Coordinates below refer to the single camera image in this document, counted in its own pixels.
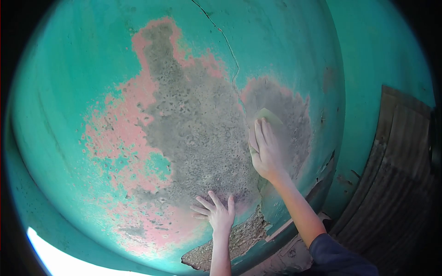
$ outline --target teal paint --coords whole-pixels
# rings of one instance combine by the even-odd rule
[[[342,50],[345,126],[342,149],[324,211],[337,219],[366,164],[385,84],[434,106],[433,87],[422,50],[405,20],[384,0],[327,0]],[[337,177],[353,185],[340,183]]]
[[[129,158],[89,160],[85,154],[88,137],[82,137],[85,116],[95,109],[104,110],[106,94],[110,93],[117,101],[121,91],[116,86],[140,72],[141,65],[132,51],[131,38],[154,19],[172,17],[182,29],[180,45],[191,48],[194,57],[206,54],[206,49],[210,48],[215,59],[225,63],[229,81],[233,81],[237,72],[237,62],[240,70],[234,80],[238,92],[246,87],[249,79],[269,76],[294,95],[299,93],[304,102],[309,98],[311,151],[296,180],[302,194],[308,194],[331,152],[336,150],[335,158],[338,158],[345,107],[344,78],[338,37],[326,3],[199,3],[226,35],[236,60],[222,33],[213,27],[199,7],[184,1],[151,1],[148,5],[140,0],[124,3],[62,1],[34,34],[16,74],[11,116],[21,158],[38,185],[38,189],[33,186],[30,190],[36,197],[35,202],[54,206],[48,212],[46,223],[32,228],[41,234],[62,224],[55,228],[57,232],[42,234],[42,238],[57,248],[79,259],[121,270],[154,275],[195,275],[190,267],[180,263],[180,257],[208,241],[210,227],[199,229],[198,238],[190,244],[177,246],[167,257],[152,257],[155,253],[148,250],[146,255],[134,256],[123,250],[116,243],[121,237],[102,227],[112,225],[103,206],[108,206],[111,199],[130,208],[134,205],[126,198],[127,191],[113,187],[111,179],[106,178],[111,170],[121,170]],[[342,107],[342,111],[337,112],[338,107]],[[96,167],[91,162],[103,162],[103,165]],[[147,163],[149,172],[146,173],[158,172],[161,180],[170,175],[167,173],[170,160],[162,158],[161,154],[151,154]],[[17,161],[11,168],[23,172],[24,167]],[[18,185],[17,178],[12,180]],[[27,185],[31,187],[31,184],[28,178]],[[271,186],[260,185],[263,187],[263,214],[272,224],[268,229],[271,234],[287,221],[289,214],[281,198],[267,190]],[[16,203],[25,208],[23,193],[17,195]],[[259,202],[254,202],[252,211],[257,204]],[[38,208],[39,212],[46,212],[49,207]],[[115,217],[125,216],[128,214],[122,212]],[[244,215],[236,223],[246,218]],[[24,225],[31,225],[28,216],[22,215],[22,220]],[[60,237],[58,232],[66,235]],[[234,261],[237,263],[235,271],[244,270],[276,251],[295,234],[292,227],[272,243],[257,243]],[[84,248],[69,250],[60,245],[67,242],[84,245]]]
[[[23,230],[26,232],[31,227],[39,237],[55,248],[94,265],[149,275],[171,275],[129,261],[102,247],[93,239],[72,227],[72,224],[62,217],[59,211],[41,193],[23,163],[12,132],[9,110],[5,112],[7,118],[5,119],[5,132],[2,142],[7,164],[6,174],[11,184],[9,189],[16,203],[16,210]]]

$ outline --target sanding sponge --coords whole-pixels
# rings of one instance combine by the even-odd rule
[[[263,108],[260,111],[258,111],[254,117],[253,122],[255,122],[256,119],[261,119],[261,118],[265,118],[266,121],[270,123],[272,128],[279,128],[280,126],[282,126],[281,120],[267,108]],[[256,150],[256,152],[259,153],[258,143],[256,142],[256,135],[255,135],[255,124],[253,124],[249,130],[249,143]]]

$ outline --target corrugated metal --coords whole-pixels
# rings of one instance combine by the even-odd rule
[[[436,181],[430,175],[430,108],[382,87],[379,122],[358,188],[330,234],[392,275],[426,225]]]

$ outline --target hand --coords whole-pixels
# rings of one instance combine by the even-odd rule
[[[265,179],[274,183],[286,174],[279,151],[278,141],[265,118],[255,121],[255,135],[259,153],[250,145],[251,160],[255,170]]]
[[[227,206],[229,209],[224,207],[214,192],[209,191],[209,196],[212,198],[215,205],[210,204],[202,197],[197,197],[196,200],[198,200],[207,209],[192,205],[191,209],[198,212],[198,214],[194,214],[193,217],[197,219],[208,219],[213,228],[214,235],[226,234],[229,236],[230,229],[232,228],[233,221],[235,220],[235,202],[233,201],[233,196],[230,195],[229,200],[227,201]]]

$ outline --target pink paint patch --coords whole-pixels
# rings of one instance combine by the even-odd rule
[[[126,195],[125,203],[110,195],[93,197],[86,201],[104,207],[108,214],[106,220],[112,220],[108,230],[121,236],[117,243],[131,254],[148,257],[167,256],[168,252],[176,250],[183,243],[199,238],[194,232],[202,225],[201,221],[191,218],[190,209],[183,210],[157,201],[148,203],[131,200],[134,189],[141,188],[155,193],[169,186],[170,177],[174,174],[173,164],[170,167],[171,175],[166,180],[160,180],[156,175],[146,172],[145,162],[150,159],[151,153],[162,153],[149,146],[148,137],[142,129],[155,120],[150,114],[144,113],[144,110],[156,102],[153,94],[158,83],[151,78],[143,52],[152,42],[145,40],[141,34],[143,30],[163,23],[170,23],[172,26],[170,41],[173,45],[173,57],[182,67],[195,66],[198,60],[211,76],[227,78],[224,63],[216,60],[210,49],[200,58],[193,58],[190,49],[179,46],[183,45],[178,43],[182,37],[181,30],[172,19],[151,21],[132,37],[132,49],[139,59],[141,71],[126,83],[116,85],[121,95],[115,97],[112,93],[107,94],[104,108],[98,106],[99,101],[92,101],[96,105],[89,106],[89,112],[84,116],[87,124],[81,137],[87,140],[85,146],[89,151],[88,157],[93,161],[91,166],[95,172],[91,174],[96,179],[94,185],[111,185],[115,193]],[[91,185],[88,192],[94,194],[93,189]],[[141,228],[141,232],[133,234],[125,230],[133,227]]]

